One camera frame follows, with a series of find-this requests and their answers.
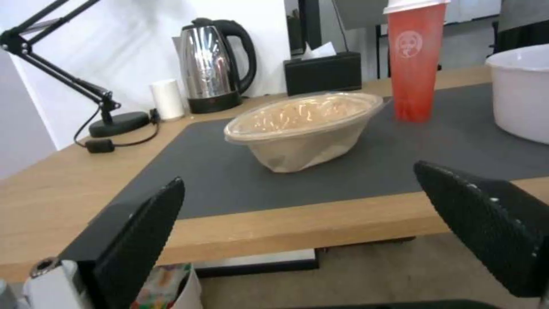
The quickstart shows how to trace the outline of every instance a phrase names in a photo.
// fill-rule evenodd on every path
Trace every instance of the black tissue box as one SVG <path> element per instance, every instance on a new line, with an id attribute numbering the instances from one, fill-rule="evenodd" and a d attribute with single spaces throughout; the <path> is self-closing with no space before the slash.
<path id="1" fill-rule="evenodd" d="M 362 88 L 360 53 L 343 52 L 316 59 L 284 61 L 288 96 Z"/>

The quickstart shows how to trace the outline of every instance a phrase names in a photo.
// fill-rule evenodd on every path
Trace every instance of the black stand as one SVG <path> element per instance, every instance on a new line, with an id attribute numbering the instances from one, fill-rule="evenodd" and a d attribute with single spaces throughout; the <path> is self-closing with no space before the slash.
<path id="1" fill-rule="evenodd" d="M 45 9 L 27 19 L 21 25 L 5 31 L 0 36 L 0 46 L 2 49 L 19 56 L 21 59 L 46 72 L 48 75 L 61 81 L 68 87 L 78 91 L 80 94 L 86 96 L 95 104 L 99 105 L 102 119 L 93 123 L 89 127 L 89 133 L 92 137 L 107 137 L 122 134 L 139 129 L 149 124 L 149 116 L 144 112 L 133 112 L 111 116 L 111 111 L 120 108 L 120 103 L 117 103 L 112 99 L 112 91 L 78 79 L 32 51 L 32 46 L 39 40 L 43 39 L 63 24 L 84 12 L 93 4 L 99 2 L 99 0 L 88 0 L 64 17 L 43 23 L 37 23 L 46 15 L 68 1 L 69 0 L 56 0 L 45 7 Z M 28 40 L 22 37 L 23 34 L 28 34 L 35 31 L 41 32 Z"/>

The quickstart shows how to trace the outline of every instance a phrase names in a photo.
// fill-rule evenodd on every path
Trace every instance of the black cable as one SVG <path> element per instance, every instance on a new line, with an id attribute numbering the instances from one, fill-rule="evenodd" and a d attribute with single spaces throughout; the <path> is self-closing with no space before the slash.
<path id="1" fill-rule="evenodd" d="M 343 44 L 345 44 L 345 50 L 349 51 L 349 46 L 347 46 L 347 38 L 345 37 L 345 31 L 343 31 L 341 19 L 339 18 L 339 11 L 338 8 L 335 6 L 335 0 L 332 0 L 332 5 L 334 5 L 335 16 L 337 16 L 338 18 L 339 30 L 341 30 L 341 35 L 343 36 Z"/>
<path id="2" fill-rule="evenodd" d="M 74 140 L 74 143 L 77 144 L 78 146 L 82 147 L 82 148 L 86 148 L 86 145 L 80 143 L 77 139 L 78 139 L 78 136 L 80 135 L 80 133 L 82 132 L 82 130 L 86 127 L 86 125 L 88 125 L 88 123 L 90 123 L 92 121 L 92 119 L 97 116 L 97 114 L 99 113 L 99 111 L 101 110 L 101 107 L 97 107 L 97 110 L 95 113 L 93 113 L 93 115 L 88 119 L 86 120 L 86 122 L 84 122 L 84 124 L 82 124 L 82 126 L 78 129 L 78 131 L 76 131 L 74 137 L 72 138 Z"/>
<path id="3" fill-rule="evenodd" d="M 78 146 L 80 146 L 82 148 L 87 148 L 86 145 L 84 145 L 84 144 L 82 144 L 78 141 L 78 136 L 80 135 L 82 130 L 86 127 L 86 125 L 88 125 L 88 123 L 90 123 L 92 121 L 92 119 L 95 116 L 97 116 L 97 114 L 99 113 L 100 110 L 101 110 L 101 107 L 98 107 L 97 110 L 93 113 L 93 115 L 90 118 L 88 118 L 88 120 L 86 120 L 86 122 L 84 122 L 84 124 L 82 124 L 82 126 L 80 126 L 78 131 L 76 131 L 74 137 L 72 138 L 74 140 L 75 144 L 77 144 Z M 139 144 L 142 144 L 144 142 L 148 142 L 148 141 L 152 140 L 153 138 L 155 138 L 158 135 L 158 132 L 160 131 L 160 116 L 158 115 L 158 112 L 156 111 L 156 109 L 152 109 L 150 111 L 150 122 L 153 125 L 155 125 L 156 128 L 154 129 L 154 133 L 152 135 L 150 135 L 149 137 L 147 137 L 145 139 L 142 139 L 140 141 L 136 141 L 136 142 L 113 144 L 113 146 L 115 146 L 115 147 L 135 146 L 135 145 L 139 145 Z"/>
<path id="4" fill-rule="evenodd" d="M 139 144 L 142 144 L 144 142 L 148 142 L 150 140 L 152 140 L 155 136 L 158 135 L 158 131 L 160 131 L 160 124 L 159 123 L 156 123 L 154 124 L 156 126 L 156 128 L 154 129 L 154 133 L 149 136 L 148 138 L 146 139 L 143 139 L 141 141 L 137 141 L 137 142 L 131 142 L 131 143 L 124 143 L 124 144 L 113 144 L 115 147 L 128 147 L 128 146 L 135 146 L 135 145 L 139 145 Z"/>

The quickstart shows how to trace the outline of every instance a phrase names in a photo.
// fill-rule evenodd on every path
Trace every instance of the lamp arm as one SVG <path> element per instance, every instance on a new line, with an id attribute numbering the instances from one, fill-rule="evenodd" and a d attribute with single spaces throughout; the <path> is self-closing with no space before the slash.
<path id="1" fill-rule="evenodd" d="M 41 20 L 46 15 L 56 10 L 68 1 L 69 0 L 56 0 L 44 9 L 42 9 L 40 12 L 25 20 L 19 26 L 4 31 L 0 35 L 0 46 L 7 52 L 20 57 L 21 59 L 32 64 L 39 70 L 61 81 L 68 87 L 92 100 L 95 104 L 98 104 L 101 107 L 101 115 L 103 121 L 107 124 L 112 123 L 113 121 L 112 117 L 110 116 L 110 112 L 117 108 L 120 108 L 121 106 L 119 103 L 115 102 L 112 99 L 112 91 L 94 85 L 88 81 L 74 77 L 65 70 L 35 54 L 32 50 L 35 43 L 55 31 L 57 28 L 68 23 L 71 19 L 84 12 L 90 6 L 99 2 L 99 0 L 88 0 L 64 17 L 37 24 L 39 20 Z M 40 30 L 41 32 L 28 40 L 22 37 L 23 34 L 28 34 L 30 32 Z"/>

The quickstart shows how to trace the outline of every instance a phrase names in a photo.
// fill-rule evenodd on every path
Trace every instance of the electric kettle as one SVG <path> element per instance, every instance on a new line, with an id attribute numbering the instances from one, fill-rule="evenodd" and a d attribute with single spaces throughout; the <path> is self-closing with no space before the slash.
<path id="1" fill-rule="evenodd" d="M 242 79 L 228 36 L 239 37 L 248 55 L 248 72 Z M 240 95 L 250 87 L 257 71 L 254 44 L 246 30 L 232 20 L 193 20 L 181 30 L 179 57 L 187 100 L 195 114 L 240 105 Z"/>

